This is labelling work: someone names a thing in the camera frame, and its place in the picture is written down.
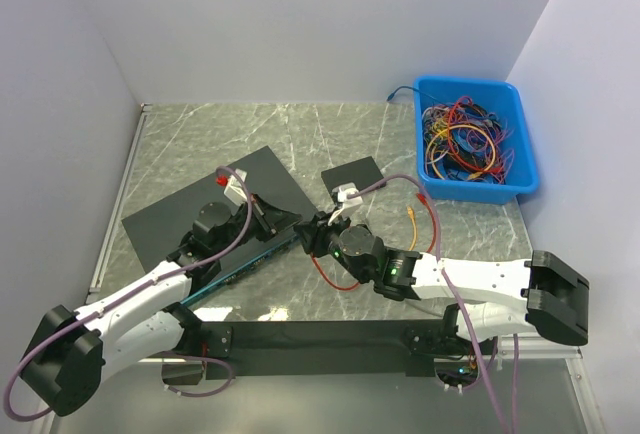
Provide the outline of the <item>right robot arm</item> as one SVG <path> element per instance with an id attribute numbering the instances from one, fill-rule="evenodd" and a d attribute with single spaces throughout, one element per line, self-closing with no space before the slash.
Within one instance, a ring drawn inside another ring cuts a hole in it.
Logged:
<path id="1" fill-rule="evenodd" d="M 588 342 L 589 282 L 551 252 L 500 262 L 439 258 L 388 247 L 366 225 L 324 213 L 294 230 L 306 254 L 330 256 L 387 299 L 452 300 L 439 331 L 452 353 L 474 340 L 531 332 L 560 345 Z"/>

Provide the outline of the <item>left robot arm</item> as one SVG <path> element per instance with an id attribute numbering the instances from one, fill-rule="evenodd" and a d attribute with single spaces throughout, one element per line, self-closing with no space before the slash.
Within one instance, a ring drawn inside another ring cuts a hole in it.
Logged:
<path id="1" fill-rule="evenodd" d="M 171 352 L 205 363 L 214 343 L 184 300 L 214 280 L 233 248 L 267 243 L 301 219 L 257 195 L 237 210 L 203 206 L 179 247 L 148 274 L 90 305 L 49 310 L 13 377 L 65 416 L 104 381 L 148 356 Z"/>

